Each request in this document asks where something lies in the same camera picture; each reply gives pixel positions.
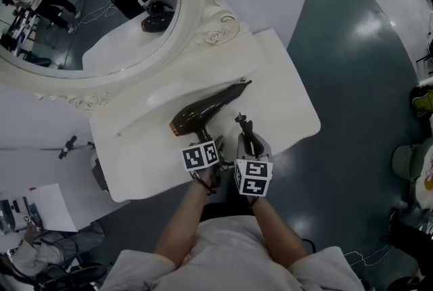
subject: wrist strap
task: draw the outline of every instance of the wrist strap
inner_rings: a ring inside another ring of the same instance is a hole
[[[258,196],[257,196],[257,197],[254,197],[254,198],[252,199],[252,201],[251,201],[251,203],[250,203],[250,208],[252,208],[252,207],[256,204],[257,200],[258,200]]]
[[[213,190],[208,184],[206,184],[205,181],[203,181],[202,178],[200,178],[200,176],[198,175],[197,172],[193,171],[193,172],[189,172],[189,174],[191,175],[191,178],[198,181],[200,184],[202,184],[207,190],[209,190],[209,194],[216,194],[217,192],[215,190]]]

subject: black pants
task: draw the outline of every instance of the black pants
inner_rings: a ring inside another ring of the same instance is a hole
[[[417,260],[422,275],[433,276],[433,241],[428,234],[396,223],[391,229],[390,243]]]
[[[227,182],[225,202],[209,203],[204,206],[200,222],[214,218],[234,217],[238,215],[254,216],[246,196],[240,195],[237,190],[233,171],[228,172],[229,179]]]
[[[144,12],[138,0],[113,0],[113,3],[128,19],[133,19]]]
[[[47,18],[50,22],[53,22],[55,25],[60,28],[67,28],[69,23],[65,21],[65,19],[58,16],[60,13],[60,8],[56,7],[64,7],[67,11],[71,13],[76,12],[75,6],[69,2],[68,0],[42,0],[41,4],[36,8],[35,12],[39,15]]]

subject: white vanity table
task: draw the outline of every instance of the white vanity table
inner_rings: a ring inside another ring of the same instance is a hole
[[[320,130],[277,35],[273,30],[253,35],[225,0],[180,0],[167,31],[131,58],[116,39],[108,36],[100,42],[112,47],[104,72],[97,66],[84,71],[42,69],[0,49],[0,81],[90,111],[99,161],[117,202],[148,198],[189,181],[179,150],[196,136],[175,137],[168,123],[187,104],[242,78],[252,84],[208,126],[212,136],[225,137],[226,159],[235,158],[238,112],[254,122],[274,155]],[[90,61],[104,62],[101,52],[90,53]]]
[[[169,0],[173,6],[177,5],[175,19],[179,17],[180,0]],[[157,51],[167,40],[174,28],[172,24],[164,34],[162,32],[143,32],[141,21],[149,14],[143,12],[139,16],[118,26],[102,37],[92,48],[83,55],[83,70],[98,71],[101,67],[116,67],[119,59],[147,58]]]

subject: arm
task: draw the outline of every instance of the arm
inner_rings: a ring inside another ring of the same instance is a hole
[[[25,240],[30,245],[33,245],[33,242],[37,236],[38,236],[38,231],[36,229],[36,226],[33,225],[32,223],[28,223],[26,234],[24,235],[23,240]]]
[[[309,255],[296,232],[281,220],[264,198],[259,198],[252,210],[276,263],[288,269],[296,261]]]
[[[22,2],[20,0],[10,0],[9,2],[11,5],[14,5],[16,7],[22,7],[24,9],[30,8],[30,5],[28,3]]]
[[[210,185],[212,168],[206,169],[201,178]],[[206,203],[208,190],[194,181],[174,217],[159,239],[155,254],[171,260],[179,268],[196,242],[197,228]]]

